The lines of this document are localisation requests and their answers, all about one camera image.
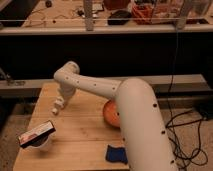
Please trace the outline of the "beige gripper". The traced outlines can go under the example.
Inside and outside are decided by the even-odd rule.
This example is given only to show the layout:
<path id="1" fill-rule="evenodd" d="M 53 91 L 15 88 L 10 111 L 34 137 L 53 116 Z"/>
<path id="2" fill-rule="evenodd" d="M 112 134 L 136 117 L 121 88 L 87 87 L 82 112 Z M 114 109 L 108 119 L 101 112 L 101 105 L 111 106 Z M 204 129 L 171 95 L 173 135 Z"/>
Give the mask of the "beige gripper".
<path id="1" fill-rule="evenodd" d="M 75 87 L 65 87 L 61 86 L 59 88 L 60 93 L 60 104 L 61 107 L 64 108 L 69 100 L 72 98 L 72 96 L 75 94 L 76 88 Z"/>

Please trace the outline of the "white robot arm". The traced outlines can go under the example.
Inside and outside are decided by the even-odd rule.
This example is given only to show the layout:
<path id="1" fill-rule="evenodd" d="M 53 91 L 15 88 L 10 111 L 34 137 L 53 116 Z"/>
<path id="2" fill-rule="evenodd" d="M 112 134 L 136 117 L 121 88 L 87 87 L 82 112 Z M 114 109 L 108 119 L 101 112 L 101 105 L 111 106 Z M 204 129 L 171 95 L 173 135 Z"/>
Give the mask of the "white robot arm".
<path id="1" fill-rule="evenodd" d="M 178 171 L 159 105 L 152 87 L 140 78 L 124 81 L 82 76 L 69 61 L 54 73 L 60 85 L 58 113 L 75 89 L 115 101 L 130 171 Z"/>

